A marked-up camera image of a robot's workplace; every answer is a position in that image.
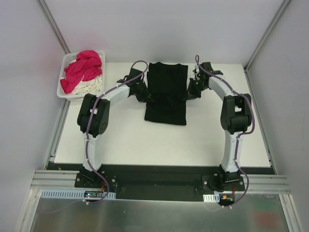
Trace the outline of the black graphic t shirt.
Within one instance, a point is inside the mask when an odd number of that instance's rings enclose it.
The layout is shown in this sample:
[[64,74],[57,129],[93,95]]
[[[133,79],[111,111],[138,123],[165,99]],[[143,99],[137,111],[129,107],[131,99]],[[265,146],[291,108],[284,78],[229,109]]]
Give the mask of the black graphic t shirt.
[[148,91],[144,120],[176,126],[186,125],[186,90],[188,66],[150,63],[147,72]]

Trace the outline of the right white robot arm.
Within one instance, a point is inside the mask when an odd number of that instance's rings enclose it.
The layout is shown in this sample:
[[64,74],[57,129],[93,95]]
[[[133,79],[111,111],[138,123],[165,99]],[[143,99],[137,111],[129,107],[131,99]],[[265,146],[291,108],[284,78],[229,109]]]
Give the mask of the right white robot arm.
[[222,100],[221,127],[225,132],[224,156],[216,175],[207,180],[206,186],[214,191],[227,191],[241,182],[239,156],[242,139],[255,122],[252,116],[251,96],[240,94],[224,79],[220,70],[214,70],[210,62],[197,64],[190,78],[185,99],[201,98],[202,91],[210,89]]

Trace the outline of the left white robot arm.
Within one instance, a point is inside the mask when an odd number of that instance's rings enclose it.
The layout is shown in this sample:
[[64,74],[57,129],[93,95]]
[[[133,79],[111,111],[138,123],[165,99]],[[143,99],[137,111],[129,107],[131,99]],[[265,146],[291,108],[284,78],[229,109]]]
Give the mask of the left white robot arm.
[[111,89],[100,96],[86,94],[77,117],[77,125],[83,134],[85,160],[76,176],[77,188],[106,187],[108,182],[102,174],[100,139],[109,124],[110,109],[118,102],[136,96],[138,101],[151,99],[146,83],[145,72],[131,68],[128,75],[118,80]]

